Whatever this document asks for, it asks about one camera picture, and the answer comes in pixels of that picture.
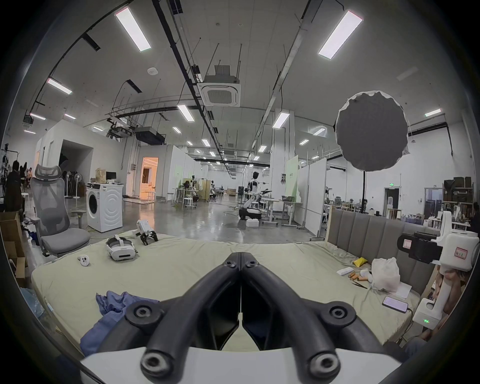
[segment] doorway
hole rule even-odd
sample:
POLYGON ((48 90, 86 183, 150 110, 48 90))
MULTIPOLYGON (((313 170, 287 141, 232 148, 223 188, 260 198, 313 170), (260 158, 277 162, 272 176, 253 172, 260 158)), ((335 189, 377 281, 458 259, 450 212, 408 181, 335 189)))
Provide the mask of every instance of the doorway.
POLYGON ((151 200, 151 192, 155 192, 157 165, 158 157, 144 157, 140 173, 140 200, 151 200))
POLYGON ((425 199, 423 200, 423 217, 437 217, 442 208, 443 188, 425 188, 425 199))
POLYGON ((385 198, 384 198, 383 216, 385 217, 387 214, 387 208, 398 209, 398 197, 400 196, 400 188, 399 187, 385 188, 384 196, 385 198), (391 197, 393 200, 391 206, 388 204, 389 197, 391 197))

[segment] headboard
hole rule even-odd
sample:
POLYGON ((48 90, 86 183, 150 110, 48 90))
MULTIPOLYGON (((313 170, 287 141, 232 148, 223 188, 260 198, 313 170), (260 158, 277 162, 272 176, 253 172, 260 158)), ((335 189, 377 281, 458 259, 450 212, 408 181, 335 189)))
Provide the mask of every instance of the headboard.
POLYGON ((371 263, 376 258, 396 258, 400 280, 410 284, 419 294, 430 280, 433 264, 410 259, 399 251, 396 241, 402 233, 427 232, 439 235, 440 231, 386 217, 370 216, 331 207, 325 241, 371 263))

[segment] desk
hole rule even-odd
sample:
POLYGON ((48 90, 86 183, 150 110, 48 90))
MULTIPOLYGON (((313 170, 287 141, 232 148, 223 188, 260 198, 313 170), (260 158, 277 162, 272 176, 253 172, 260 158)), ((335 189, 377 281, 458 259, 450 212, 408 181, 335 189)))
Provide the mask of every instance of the desk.
POLYGON ((465 222, 465 223, 453 222, 452 226, 453 226, 453 229, 463 229, 463 228, 465 228, 465 231, 468 231, 468 229, 470 228, 470 224, 467 223, 467 222, 465 222))
POLYGON ((297 201, 283 201, 282 217, 283 217, 283 211, 285 211, 285 204, 291 205, 292 209, 290 212, 290 217, 288 218, 288 224, 282 224, 282 225, 287 227, 296 227, 297 226, 296 224, 292 224, 292 217, 293 217, 293 213, 295 212, 295 204, 301 204, 301 203, 297 201))
POLYGON ((270 211, 269 219, 266 223, 273 223, 273 203, 280 203, 281 200, 273 199, 271 197, 262 197, 262 200, 267 202, 267 214, 270 211))

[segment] bag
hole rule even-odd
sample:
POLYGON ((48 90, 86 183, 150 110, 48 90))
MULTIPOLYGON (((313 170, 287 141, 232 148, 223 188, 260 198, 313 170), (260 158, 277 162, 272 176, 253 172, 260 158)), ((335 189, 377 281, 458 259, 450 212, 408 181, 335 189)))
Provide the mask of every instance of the bag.
POLYGON ((400 285, 400 271, 396 258, 374 259, 372 261, 372 288, 395 292, 400 285))

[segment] beige bedsheet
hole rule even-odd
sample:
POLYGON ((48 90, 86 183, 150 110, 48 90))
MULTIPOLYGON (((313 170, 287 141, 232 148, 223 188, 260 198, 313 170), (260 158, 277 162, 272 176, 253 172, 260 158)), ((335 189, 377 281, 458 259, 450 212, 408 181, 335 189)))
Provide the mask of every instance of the beige bedsheet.
MULTIPOLYGON (((328 243, 238 244, 158 235, 158 242, 144 246, 131 232, 123 236, 133 240, 139 253, 133 260, 113 261, 102 241, 42 265, 32 273, 34 289, 44 308, 78 349, 81 337, 101 318, 96 293, 127 291, 157 300, 181 296, 232 252, 250 252, 302 298, 351 304, 381 343, 398 337, 411 316, 410 312, 402 314, 382 306, 385 293, 357 287, 347 276, 338 275, 336 271, 344 267, 339 255, 342 257, 345 252, 328 243), (88 254, 88 267, 80 265, 80 254, 88 254)), ((405 301, 415 311, 419 296, 411 291, 405 301)), ((256 347, 239 329, 225 349, 256 347)))

